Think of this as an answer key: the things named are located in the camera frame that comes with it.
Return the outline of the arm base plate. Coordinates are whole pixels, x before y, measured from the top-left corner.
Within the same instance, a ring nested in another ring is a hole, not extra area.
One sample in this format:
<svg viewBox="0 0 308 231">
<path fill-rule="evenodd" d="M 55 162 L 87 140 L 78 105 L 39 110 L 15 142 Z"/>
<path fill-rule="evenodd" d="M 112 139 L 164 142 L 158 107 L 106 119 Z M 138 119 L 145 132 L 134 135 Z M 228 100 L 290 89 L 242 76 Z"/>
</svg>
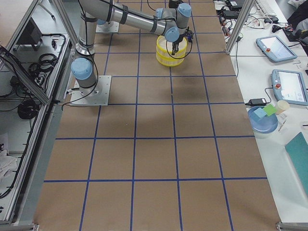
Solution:
<svg viewBox="0 0 308 231">
<path fill-rule="evenodd" d="M 96 26 L 96 33 L 97 34 L 113 34 L 118 33 L 119 31 L 119 23 L 113 22 L 114 24 L 111 27 L 99 27 Z"/>
<path fill-rule="evenodd" d="M 77 81 L 72 91 L 70 106 L 107 106 L 111 87 L 112 76 L 98 76 L 98 83 L 95 88 L 80 88 Z"/>
</svg>

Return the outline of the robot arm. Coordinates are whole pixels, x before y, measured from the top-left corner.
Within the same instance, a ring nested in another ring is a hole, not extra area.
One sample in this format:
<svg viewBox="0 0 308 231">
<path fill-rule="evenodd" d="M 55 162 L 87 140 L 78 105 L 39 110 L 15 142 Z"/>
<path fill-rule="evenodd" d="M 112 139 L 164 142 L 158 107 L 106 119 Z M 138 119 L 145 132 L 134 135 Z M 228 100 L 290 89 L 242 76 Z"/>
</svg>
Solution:
<svg viewBox="0 0 308 231">
<path fill-rule="evenodd" d="M 71 72 L 79 84 L 83 98 L 101 92 L 94 62 L 94 40 L 98 20 L 106 23 L 117 22 L 164 36 L 166 41 L 172 43 L 172 54 L 178 52 L 179 44 L 184 38 L 189 41 L 193 38 L 193 32 L 188 27 L 192 8 L 181 1 L 171 0 L 168 8 L 157 9 L 155 15 L 136 11 L 112 0 L 80 0 L 78 3 L 81 7 L 80 29 L 75 45 L 77 58 L 71 64 Z"/>
<path fill-rule="evenodd" d="M 97 20 L 97 26 L 99 27 L 111 27 L 113 24 L 114 24 L 113 22 L 107 22 L 102 19 Z"/>
</svg>

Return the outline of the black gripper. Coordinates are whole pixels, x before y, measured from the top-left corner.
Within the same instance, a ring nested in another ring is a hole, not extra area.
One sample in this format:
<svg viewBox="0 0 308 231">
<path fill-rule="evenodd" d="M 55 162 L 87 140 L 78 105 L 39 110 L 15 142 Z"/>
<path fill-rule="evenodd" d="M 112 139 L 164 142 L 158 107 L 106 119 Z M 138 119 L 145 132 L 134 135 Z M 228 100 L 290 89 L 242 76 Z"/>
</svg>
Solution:
<svg viewBox="0 0 308 231">
<path fill-rule="evenodd" d="M 181 43 L 181 41 L 177 40 L 175 42 L 172 43 L 172 55 L 176 54 L 176 50 L 179 49 L 179 44 Z"/>
</svg>

